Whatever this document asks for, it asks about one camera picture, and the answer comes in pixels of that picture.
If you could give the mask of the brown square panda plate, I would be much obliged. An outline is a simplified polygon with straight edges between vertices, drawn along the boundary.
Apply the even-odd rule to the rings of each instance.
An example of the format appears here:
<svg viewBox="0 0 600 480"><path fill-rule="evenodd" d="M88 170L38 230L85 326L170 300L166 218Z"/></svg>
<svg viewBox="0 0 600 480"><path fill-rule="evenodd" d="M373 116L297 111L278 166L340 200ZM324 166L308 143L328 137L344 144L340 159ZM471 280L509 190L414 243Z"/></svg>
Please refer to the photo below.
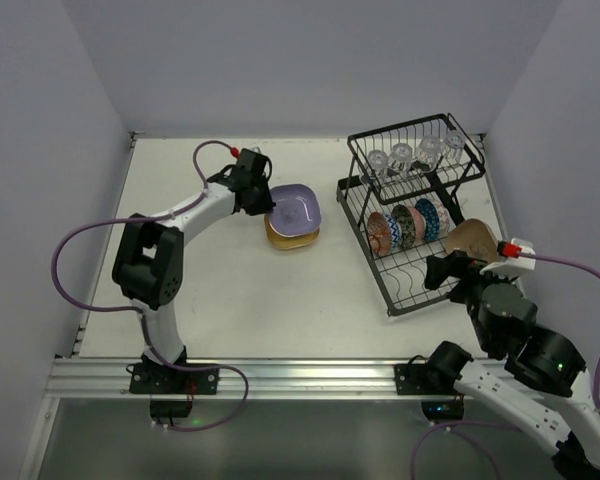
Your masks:
<svg viewBox="0 0 600 480"><path fill-rule="evenodd" d="M467 219L447 235L446 253L451 254L456 250L487 263L499 261L497 239L491 228L479 219Z"/></svg>

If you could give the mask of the purple square panda plate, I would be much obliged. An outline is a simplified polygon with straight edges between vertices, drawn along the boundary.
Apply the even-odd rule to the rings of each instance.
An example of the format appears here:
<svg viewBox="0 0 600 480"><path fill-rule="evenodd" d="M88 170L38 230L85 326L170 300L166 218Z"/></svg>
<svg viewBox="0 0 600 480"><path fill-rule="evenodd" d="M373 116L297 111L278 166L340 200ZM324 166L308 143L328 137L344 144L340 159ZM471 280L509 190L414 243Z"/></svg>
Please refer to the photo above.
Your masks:
<svg viewBox="0 0 600 480"><path fill-rule="evenodd" d="M273 230L282 237L297 237L317 231L322 214L315 192L304 184L286 184L271 189L273 210L267 215Z"/></svg>

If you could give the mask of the yellow square panda plate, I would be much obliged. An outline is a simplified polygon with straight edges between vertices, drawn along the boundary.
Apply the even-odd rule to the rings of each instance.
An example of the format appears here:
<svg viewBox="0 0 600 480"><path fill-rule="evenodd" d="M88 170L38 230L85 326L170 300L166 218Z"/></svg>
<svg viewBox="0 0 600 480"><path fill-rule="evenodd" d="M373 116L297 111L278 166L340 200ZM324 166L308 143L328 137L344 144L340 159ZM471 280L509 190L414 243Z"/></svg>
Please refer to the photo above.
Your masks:
<svg viewBox="0 0 600 480"><path fill-rule="evenodd" d="M320 234L320 229L316 229L314 232L299 236L282 236L273 229L268 216L264 218L264 225L267 240L274 248L281 251L289 251L309 246L317 240Z"/></svg>

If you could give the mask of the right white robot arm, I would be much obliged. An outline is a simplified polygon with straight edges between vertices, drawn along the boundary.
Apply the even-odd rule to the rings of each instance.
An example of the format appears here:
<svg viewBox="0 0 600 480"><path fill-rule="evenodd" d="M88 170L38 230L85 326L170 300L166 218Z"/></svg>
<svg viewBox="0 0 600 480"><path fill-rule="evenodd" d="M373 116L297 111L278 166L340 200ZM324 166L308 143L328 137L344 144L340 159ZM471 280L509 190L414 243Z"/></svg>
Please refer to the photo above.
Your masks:
<svg viewBox="0 0 600 480"><path fill-rule="evenodd" d="M490 407L532 438L565 479L600 479L600 365L589 370L564 335L538 324L538 307L515 285L538 255L504 242L500 261L455 250L426 260L424 285L457 279L448 299L465 306L481 350L501 360L516 386L504 384L466 350L442 342L426 362L429 382Z"/></svg>

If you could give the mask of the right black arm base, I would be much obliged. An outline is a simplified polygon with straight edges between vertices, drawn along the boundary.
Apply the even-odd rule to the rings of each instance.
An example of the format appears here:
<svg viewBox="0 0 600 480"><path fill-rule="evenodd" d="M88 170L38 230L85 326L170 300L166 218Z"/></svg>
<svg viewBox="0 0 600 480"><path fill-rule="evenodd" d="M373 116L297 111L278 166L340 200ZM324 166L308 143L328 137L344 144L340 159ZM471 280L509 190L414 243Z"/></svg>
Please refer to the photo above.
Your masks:
<svg viewBox="0 0 600 480"><path fill-rule="evenodd" d="M462 420L465 415L464 395L454 388L460 372L472 355L459 345L442 342L427 358L415 355L406 363L393 366L398 396L446 396L447 400L422 400L421 411L433 423Z"/></svg>

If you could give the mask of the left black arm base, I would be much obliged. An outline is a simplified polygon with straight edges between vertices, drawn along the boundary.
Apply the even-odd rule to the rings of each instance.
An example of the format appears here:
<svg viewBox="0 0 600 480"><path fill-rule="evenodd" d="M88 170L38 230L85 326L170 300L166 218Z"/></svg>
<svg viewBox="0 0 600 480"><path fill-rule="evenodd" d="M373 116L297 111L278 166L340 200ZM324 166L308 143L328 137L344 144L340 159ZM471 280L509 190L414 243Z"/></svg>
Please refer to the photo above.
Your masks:
<svg viewBox="0 0 600 480"><path fill-rule="evenodd" d="M150 418L166 421L170 426L190 415L196 395L217 393L218 368L184 372L142 358L128 364L125 370L131 377L128 391L150 396Z"/></svg>

